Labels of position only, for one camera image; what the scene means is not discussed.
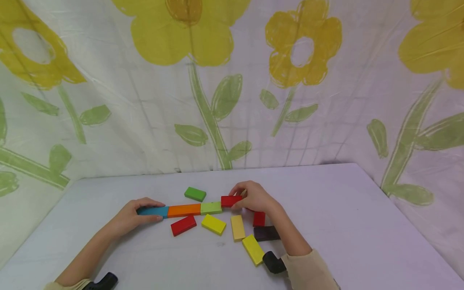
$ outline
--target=orange block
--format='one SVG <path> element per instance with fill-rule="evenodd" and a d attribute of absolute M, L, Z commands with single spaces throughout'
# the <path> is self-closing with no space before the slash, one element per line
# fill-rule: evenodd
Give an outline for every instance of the orange block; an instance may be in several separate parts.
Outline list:
<path fill-rule="evenodd" d="M 168 218 L 186 217 L 188 215 L 200 215 L 201 203 L 194 205 L 170 206 Z"/>

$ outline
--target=sleeve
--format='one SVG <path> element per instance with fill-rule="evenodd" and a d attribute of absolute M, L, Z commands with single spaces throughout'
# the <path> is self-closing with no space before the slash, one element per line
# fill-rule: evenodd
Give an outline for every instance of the sleeve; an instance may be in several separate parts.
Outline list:
<path fill-rule="evenodd" d="M 45 285 L 44 290 L 82 290 L 85 286 L 87 286 L 88 283 L 90 283 L 89 279 L 83 279 L 74 286 L 63 287 L 56 282 L 52 282 Z"/>
<path fill-rule="evenodd" d="M 339 290 L 327 265 L 319 253 L 313 249 L 306 256 L 282 256 L 294 290 Z"/>

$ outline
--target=fabric backdrop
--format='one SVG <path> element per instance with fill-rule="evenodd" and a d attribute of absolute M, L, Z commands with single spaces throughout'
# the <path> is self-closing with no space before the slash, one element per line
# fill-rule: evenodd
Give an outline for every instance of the fabric backdrop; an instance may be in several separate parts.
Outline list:
<path fill-rule="evenodd" d="M 0 267 L 80 178 L 356 162 L 464 277 L 463 20 L 463 0 L 1 1 Z"/>

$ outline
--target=child's hand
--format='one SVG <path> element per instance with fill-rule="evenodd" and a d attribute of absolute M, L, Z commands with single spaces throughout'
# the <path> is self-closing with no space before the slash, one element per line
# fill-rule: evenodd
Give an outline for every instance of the child's hand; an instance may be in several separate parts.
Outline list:
<path fill-rule="evenodd" d="M 229 195 L 240 195 L 244 190 L 243 199 L 232 206 L 233 210 L 246 207 L 256 212 L 268 213 L 271 208 L 278 204 L 264 188 L 254 181 L 243 181 L 237 183 Z"/>
<path fill-rule="evenodd" d="M 144 197 L 129 201 L 104 227 L 108 235 L 119 238 L 142 224 L 163 220 L 159 215 L 138 215 L 137 209 L 142 206 L 165 206 L 163 203 Z"/>

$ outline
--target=light green block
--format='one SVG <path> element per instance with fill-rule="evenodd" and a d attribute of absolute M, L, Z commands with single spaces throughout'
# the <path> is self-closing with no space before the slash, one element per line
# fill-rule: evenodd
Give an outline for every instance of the light green block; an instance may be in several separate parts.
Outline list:
<path fill-rule="evenodd" d="M 221 208 L 221 202 L 205 202 L 201 204 L 201 209 L 200 213 L 201 215 L 205 215 L 207 213 L 209 214 L 215 214 L 215 213 L 221 213 L 222 208 Z"/>
<path fill-rule="evenodd" d="M 206 192 L 193 187 L 189 187 L 185 191 L 184 195 L 185 197 L 188 197 L 190 199 L 202 202 L 206 197 Z"/>

